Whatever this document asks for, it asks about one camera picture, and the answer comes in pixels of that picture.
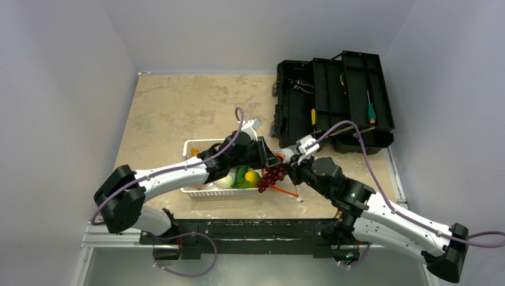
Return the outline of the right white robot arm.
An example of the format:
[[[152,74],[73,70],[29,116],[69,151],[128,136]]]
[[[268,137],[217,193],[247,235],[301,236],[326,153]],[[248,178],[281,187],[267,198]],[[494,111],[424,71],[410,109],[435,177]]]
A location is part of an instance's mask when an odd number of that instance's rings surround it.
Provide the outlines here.
[[[460,282],[467,227],[438,223],[393,203],[371,186],[346,177],[329,157],[301,161],[295,155],[285,167],[294,185],[305,183],[341,212],[334,227],[339,241],[355,238],[391,247],[421,260],[439,279]]]

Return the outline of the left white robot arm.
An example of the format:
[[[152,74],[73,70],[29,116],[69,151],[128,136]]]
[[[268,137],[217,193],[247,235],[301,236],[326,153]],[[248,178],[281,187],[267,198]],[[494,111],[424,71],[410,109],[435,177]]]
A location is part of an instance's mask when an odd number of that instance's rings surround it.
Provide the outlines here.
[[[282,159],[262,136],[253,139],[246,132],[235,131],[223,142],[180,163],[148,170],[121,165],[100,186],[93,200],[109,233],[136,228],[169,244],[177,238],[173,216],[164,210],[149,210],[147,201],[179,188],[218,181],[234,168],[259,170],[280,164]]]

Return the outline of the purple grape bunch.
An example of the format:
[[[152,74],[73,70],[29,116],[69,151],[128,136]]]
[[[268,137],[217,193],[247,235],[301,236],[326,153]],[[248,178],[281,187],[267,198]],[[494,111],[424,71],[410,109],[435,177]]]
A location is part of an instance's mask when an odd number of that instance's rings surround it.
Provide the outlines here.
[[[282,166],[269,167],[261,170],[260,180],[258,182],[258,192],[263,193],[266,189],[274,187],[278,181],[282,181],[287,176],[288,171]]]

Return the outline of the green cucumber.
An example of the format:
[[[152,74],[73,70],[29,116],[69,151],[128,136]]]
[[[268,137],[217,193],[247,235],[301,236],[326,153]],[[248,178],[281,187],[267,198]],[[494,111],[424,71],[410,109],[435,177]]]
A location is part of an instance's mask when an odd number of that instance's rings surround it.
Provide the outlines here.
[[[245,175],[247,172],[250,170],[248,166],[241,166],[237,168],[236,173],[235,173],[235,181],[234,181],[234,188],[237,189],[244,189],[247,187],[248,182],[245,179]]]

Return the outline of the white radish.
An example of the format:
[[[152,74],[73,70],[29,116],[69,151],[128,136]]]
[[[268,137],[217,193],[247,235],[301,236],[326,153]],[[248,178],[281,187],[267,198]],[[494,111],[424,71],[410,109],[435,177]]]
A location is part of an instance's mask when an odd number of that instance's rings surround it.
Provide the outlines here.
[[[231,174],[228,174],[227,176],[214,181],[214,184],[219,189],[231,189],[235,184],[235,178]]]

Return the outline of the clear zip top bag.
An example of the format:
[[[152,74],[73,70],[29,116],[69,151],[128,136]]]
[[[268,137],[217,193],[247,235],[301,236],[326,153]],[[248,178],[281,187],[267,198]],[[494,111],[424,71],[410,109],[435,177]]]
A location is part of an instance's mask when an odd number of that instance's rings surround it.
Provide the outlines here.
[[[284,168],[284,166],[282,164],[285,161],[284,153],[278,151],[278,152],[275,152],[275,155],[277,155],[278,157],[281,158],[281,164],[278,166],[282,166]],[[290,196],[294,197],[299,203],[304,202],[304,200],[299,192],[299,187],[292,184],[288,175],[285,177],[284,180],[278,181],[273,188],[270,187],[268,189],[272,189],[272,190],[282,193],[282,194],[290,195]]]

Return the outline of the orange fruit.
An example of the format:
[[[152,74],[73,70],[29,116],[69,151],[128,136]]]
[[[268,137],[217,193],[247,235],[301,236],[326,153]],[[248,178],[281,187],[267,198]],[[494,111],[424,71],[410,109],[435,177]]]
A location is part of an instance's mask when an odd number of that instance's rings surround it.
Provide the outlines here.
[[[255,170],[250,170],[244,176],[245,187],[246,188],[257,188],[260,182],[261,176]]]

